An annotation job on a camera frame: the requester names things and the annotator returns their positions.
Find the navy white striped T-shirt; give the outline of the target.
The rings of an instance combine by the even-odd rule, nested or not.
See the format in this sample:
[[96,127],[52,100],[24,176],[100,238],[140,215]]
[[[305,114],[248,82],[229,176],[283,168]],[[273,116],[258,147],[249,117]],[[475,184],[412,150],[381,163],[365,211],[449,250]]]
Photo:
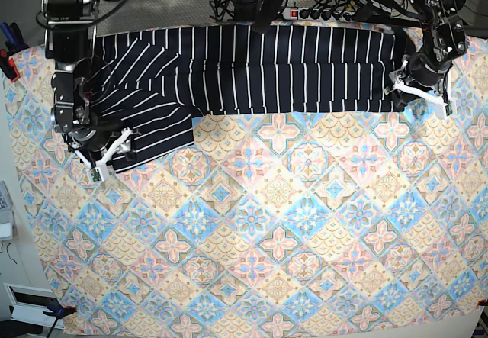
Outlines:
[[125,172],[194,142],[208,114],[391,112],[385,90],[409,40],[346,27],[181,27],[97,39],[86,89],[102,120],[134,133]]

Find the white power strip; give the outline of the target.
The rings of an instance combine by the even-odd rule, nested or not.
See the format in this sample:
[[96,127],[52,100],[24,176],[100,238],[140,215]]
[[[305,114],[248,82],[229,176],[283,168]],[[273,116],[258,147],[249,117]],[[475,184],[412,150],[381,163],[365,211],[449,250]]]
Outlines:
[[355,12],[339,9],[338,11],[325,8],[285,8],[281,17],[286,21],[341,21],[352,22]]

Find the patterned tile tablecloth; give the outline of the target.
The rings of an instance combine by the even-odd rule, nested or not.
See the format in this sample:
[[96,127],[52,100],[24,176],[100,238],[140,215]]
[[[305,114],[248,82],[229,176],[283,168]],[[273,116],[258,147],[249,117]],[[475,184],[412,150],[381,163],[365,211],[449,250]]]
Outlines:
[[39,47],[1,81],[18,174],[18,283],[71,334],[312,337],[477,312],[487,297],[487,43],[452,70],[457,114],[208,116],[193,146],[93,182],[48,123]]

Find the white device left edge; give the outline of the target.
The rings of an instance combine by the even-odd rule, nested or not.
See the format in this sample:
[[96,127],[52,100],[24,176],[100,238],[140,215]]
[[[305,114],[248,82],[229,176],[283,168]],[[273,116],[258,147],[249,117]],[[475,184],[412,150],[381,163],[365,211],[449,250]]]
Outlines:
[[3,180],[0,181],[0,240],[11,240],[14,237],[13,202]]

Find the orange black clamp upper left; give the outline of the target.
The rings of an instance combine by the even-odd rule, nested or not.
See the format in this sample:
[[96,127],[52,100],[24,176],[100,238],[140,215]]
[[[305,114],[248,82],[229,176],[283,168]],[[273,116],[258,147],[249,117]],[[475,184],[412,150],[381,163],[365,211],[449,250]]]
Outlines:
[[26,50],[29,46],[24,42],[21,30],[15,22],[11,24],[2,22],[1,32],[6,38],[5,46],[7,47],[6,50],[1,48],[1,70],[11,82],[16,82],[21,75],[12,56]]

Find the blue orange clamp lower left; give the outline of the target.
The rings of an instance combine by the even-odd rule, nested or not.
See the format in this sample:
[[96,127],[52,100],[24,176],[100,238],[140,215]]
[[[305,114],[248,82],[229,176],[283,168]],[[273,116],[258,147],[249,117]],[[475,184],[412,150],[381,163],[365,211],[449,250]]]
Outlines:
[[48,305],[47,310],[43,311],[43,315],[48,317],[55,317],[56,319],[63,319],[69,315],[77,312],[76,307],[63,307],[61,305]]

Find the white box lower left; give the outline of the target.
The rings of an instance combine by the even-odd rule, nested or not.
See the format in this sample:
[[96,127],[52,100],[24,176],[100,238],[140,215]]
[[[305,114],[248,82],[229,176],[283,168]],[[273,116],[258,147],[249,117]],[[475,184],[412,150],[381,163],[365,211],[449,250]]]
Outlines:
[[8,283],[3,285],[9,299],[8,306],[13,308],[12,320],[42,327],[53,325],[55,318],[43,313],[50,301],[56,300],[51,290]]

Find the orange clamp lower right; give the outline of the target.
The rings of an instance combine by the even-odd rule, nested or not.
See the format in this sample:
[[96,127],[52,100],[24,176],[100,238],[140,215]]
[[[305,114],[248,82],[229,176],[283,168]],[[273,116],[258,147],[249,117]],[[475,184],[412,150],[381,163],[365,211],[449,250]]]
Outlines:
[[487,307],[488,306],[488,301],[487,301],[487,299],[480,300],[480,301],[478,301],[477,305],[479,307]]

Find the black mount post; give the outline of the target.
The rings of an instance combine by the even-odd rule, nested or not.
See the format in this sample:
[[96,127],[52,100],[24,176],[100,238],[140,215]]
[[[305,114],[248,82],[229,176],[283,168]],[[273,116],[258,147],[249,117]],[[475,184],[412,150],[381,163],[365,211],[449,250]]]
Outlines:
[[252,25],[252,30],[259,34],[265,34],[281,10],[282,2],[283,0],[263,0]]

